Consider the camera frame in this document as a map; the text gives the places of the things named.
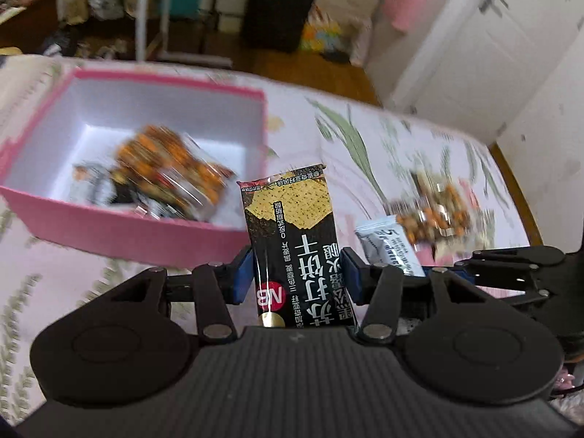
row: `black snack package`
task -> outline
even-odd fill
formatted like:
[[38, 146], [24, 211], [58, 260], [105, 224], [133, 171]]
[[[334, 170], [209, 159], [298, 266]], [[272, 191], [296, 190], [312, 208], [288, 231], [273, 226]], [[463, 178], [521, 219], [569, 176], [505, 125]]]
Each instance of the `black snack package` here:
[[238, 183], [263, 326], [354, 324], [324, 168]]

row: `metal screw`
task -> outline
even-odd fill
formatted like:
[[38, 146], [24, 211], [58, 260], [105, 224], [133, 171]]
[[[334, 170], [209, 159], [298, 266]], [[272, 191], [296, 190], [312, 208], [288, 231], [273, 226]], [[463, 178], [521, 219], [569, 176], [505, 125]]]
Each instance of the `metal screw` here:
[[371, 339], [387, 339], [391, 336], [392, 329], [385, 324], [368, 324], [363, 328], [363, 333]]
[[231, 328], [225, 324], [209, 324], [203, 329], [203, 335], [209, 339], [226, 339], [231, 336]]

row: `suitcase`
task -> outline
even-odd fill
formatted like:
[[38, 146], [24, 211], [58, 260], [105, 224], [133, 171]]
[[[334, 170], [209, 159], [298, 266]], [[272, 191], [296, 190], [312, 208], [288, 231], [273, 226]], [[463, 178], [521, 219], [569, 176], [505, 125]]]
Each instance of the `suitcase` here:
[[241, 38], [252, 48], [295, 51], [314, 0], [247, 0]]

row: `pink box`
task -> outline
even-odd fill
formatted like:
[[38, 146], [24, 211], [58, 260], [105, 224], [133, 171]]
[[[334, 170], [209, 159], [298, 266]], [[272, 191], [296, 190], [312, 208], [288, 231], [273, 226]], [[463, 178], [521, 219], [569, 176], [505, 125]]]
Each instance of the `pink box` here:
[[[107, 257], [193, 268], [249, 243], [236, 180], [265, 177], [265, 98], [190, 78], [78, 69], [0, 149], [0, 193], [30, 232]], [[141, 218], [67, 202], [72, 169], [114, 161], [144, 125], [188, 133], [235, 173], [209, 223]]]

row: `tablecloth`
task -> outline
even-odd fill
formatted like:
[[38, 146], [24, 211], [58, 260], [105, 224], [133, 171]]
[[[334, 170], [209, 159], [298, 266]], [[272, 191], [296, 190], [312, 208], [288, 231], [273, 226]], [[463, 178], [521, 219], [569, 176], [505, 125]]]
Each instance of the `tablecloth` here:
[[[38, 104], [78, 66], [178, 74], [217, 84], [254, 87], [265, 92], [268, 104], [269, 173], [317, 163], [328, 166], [325, 175], [340, 247], [350, 246], [362, 255], [354, 228], [367, 219], [383, 216], [389, 200], [414, 195], [412, 170], [468, 182], [481, 208], [494, 214], [490, 231], [494, 247], [529, 244], [487, 147], [430, 122], [229, 71], [31, 56], [5, 59], [0, 64], [0, 145], [18, 138]], [[363, 143], [351, 143], [347, 140], [349, 133]], [[45, 400], [28, 361], [35, 336], [146, 267], [32, 237], [0, 200], [0, 414], [8, 422], [23, 420]], [[255, 321], [253, 299], [248, 295], [246, 307], [231, 308], [239, 327]], [[194, 332], [192, 304], [174, 306], [172, 318]]]

